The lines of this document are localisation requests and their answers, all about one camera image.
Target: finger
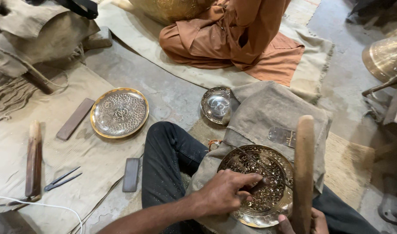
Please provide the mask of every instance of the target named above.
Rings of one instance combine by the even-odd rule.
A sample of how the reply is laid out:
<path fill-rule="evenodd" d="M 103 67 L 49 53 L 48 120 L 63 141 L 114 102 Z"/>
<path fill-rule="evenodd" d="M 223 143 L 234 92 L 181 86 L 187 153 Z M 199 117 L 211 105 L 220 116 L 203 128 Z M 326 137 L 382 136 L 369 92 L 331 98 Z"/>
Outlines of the finger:
<path fill-rule="evenodd" d="M 236 195 L 239 197 L 241 202 L 244 200 L 248 200 L 248 197 L 251 197 L 251 199 L 252 199 L 252 195 L 247 191 L 239 191 L 236 193 Z"/>
<path fill-rule="evenodd" d="M 314 219 L 312 226 L 314 226 L 315 229 L 315 234 L 316 233 L 322 233 L 322 234 L 328 234 L 328 227 L 327 227 L 327 221 L 326 221 L 326 216 L 324 215 L 323 212 L 311 208 L 311 217 Z"/>
<path fill-rule="evenodd" d="M 317 218 L 321 218 L 321 219 L 324 218 L 325 219 L 324 213 L 319 211 L 319 210 L 317 210 L 314 207 L 311 207 L 311 217 L 313 217 L 314 219 L 317 219 Z"/>
<path fill-rule="evenodd" d="M 293 230 L 293 226 L 291 226 L 290 221 L 285 215 L 280 214 L 278 216 L 278 221 L 279 221 L 278 228 L 283 234 L 295 234 Z"/>
<path fill-rule="evenodd" d="M 238 173 L 235 178 L 238 188 L 242 188 L 245 184 L 252 184 L 259 182 L 263 177 L 257 173 L 242 174 Z"/>

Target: tool handle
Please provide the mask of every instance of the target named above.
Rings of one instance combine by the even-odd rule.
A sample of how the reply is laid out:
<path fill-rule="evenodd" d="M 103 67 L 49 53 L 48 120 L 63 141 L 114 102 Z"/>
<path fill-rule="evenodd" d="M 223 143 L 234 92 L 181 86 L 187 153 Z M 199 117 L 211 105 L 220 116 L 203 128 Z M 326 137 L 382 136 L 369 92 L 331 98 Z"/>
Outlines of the tool handle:
<path fill-rule="evenodd" d="M 27 176 L 25 180 L 25 196 L 31 197 L 41 193 L 41 126 L 33 121 L 29 127 Z"/>
<path fill-rule="evenodd" d="M 250 194 L 255 194 L 259 189 L 262 189 L 265 186 L 269 185 L 269 180 L 268 178 L 264 177 L 262 178 L 253 188 L 251 188 L 248 192 Z"/>
<path fill-rule="evenodd" d="M 293 221 L 296 234 L 310 234 L 314 165 L 314 119 L 298 119 L 294 156 Z"/>

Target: brass plate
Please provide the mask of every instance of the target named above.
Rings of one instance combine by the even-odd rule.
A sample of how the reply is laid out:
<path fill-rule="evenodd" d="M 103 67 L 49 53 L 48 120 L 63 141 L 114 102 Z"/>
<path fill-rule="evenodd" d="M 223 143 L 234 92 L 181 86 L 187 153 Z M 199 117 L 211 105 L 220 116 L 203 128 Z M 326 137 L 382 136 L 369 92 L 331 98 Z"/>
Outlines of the brass plate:
<path fill-rule="evenodd" d="M 248 226 L 259 228 L 274 226 L 278 224 L 279 215 L 288 216 L 291 213 L 293 192 L 271 173 L 293 184 L 294 169 L 283 155 L 268 146 L 244 145 L 240 148 L 253 160 L 238 149 L 234 149 L 223 158 L 217 171 L 231 169 L 244 174 L 258 173 L 268 178 L 271 186 L 257 191 L 253 195 L 252 202 L 244 201 L 240 209 L 232 212 L 231 215 Z"/>
<path fill-rule="evenodd" d="M 222 124 L 223 116 L 230 109 L 230 88 L 214 87 L 201 98 L 201 111 L 210 121 Z"/>
<path fill-rule="evenodd" d="M 148 113 L 148 101 L 142 93 L 135 89 L 117 88 L 97 99 L 90 111 L 90 120 L 100 135 L 122 138 L 141 128 Z"/>

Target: wooden block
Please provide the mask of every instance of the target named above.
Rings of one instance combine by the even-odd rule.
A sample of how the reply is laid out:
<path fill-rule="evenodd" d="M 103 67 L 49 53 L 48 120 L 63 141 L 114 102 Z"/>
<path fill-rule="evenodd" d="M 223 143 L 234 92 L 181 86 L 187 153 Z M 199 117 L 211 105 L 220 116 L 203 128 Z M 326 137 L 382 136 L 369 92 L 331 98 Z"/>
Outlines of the wooden block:
<path fill-rule="evenodd" d="M 107 26 L 99 27 L 100 31 L 87 37 L 83 43 L 83 49 L 92 50 L 112 46 L 112 33 Z"/>
<path fill-rule="evenodd" d="M 57 132 L 57 138 L 67 141 L 92 109 L 94 101 L 86 98 Z"/>
<path fill-rule="evenodd" d="M 25 178 L 25 196 L 31 197 L 41 193 L 41 126 L 38 121 L 29 127 L 27 176 Z"/>
<path fill-rule="evenodd" d="M 310 234 L 314 167 L 314 119 L 298 119 L 294 156 L 293 221 L 296 234 Z"/>
<path fill-rule="evenodd" d="M 122 192 L 136 192 L 138 183 L 139 158 L 126 159 Z"/>
<path fill-rule="evenodd" d="M 0 233 L 37 234 L 19 212 L 0 213 Z"/>

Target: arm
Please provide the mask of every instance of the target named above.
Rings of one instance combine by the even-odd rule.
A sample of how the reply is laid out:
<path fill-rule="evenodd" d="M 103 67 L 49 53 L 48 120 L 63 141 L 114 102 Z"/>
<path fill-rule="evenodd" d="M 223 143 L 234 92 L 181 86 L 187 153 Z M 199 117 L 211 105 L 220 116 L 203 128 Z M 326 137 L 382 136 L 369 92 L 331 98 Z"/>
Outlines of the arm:
<path fill-rule="evenodd" d="M 236 12 L 236 25 L 248 27 L 256 19 L 260 3 L 261 0 L 230 0 L 227 10 Z"/>
<path fill-rule="evenodd" d="M 152 206 L 120 218 L 103 228 L 99 234 L 153 234 L 167 226 L 187 219 L 219 215 L 238 210 L 243 200 L 252 201 L 244 185 L 258 182 L 262 176 L 219 171 L 203 188 L 178 201 Z"/>

